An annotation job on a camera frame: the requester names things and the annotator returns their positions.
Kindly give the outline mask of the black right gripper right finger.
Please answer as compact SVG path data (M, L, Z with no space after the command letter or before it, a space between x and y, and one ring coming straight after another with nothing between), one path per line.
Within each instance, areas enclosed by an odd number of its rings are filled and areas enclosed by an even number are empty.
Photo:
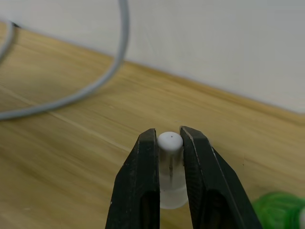
M262 228L236 172L209 139L187 126L181 126L180 135L193 228Z

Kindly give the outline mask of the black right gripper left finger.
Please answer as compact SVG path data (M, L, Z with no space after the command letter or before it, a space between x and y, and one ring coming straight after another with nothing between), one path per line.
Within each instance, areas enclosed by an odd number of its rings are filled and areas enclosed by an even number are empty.
M107 229L160 227L159 158L154 128L138 136L115 178L105 227Z

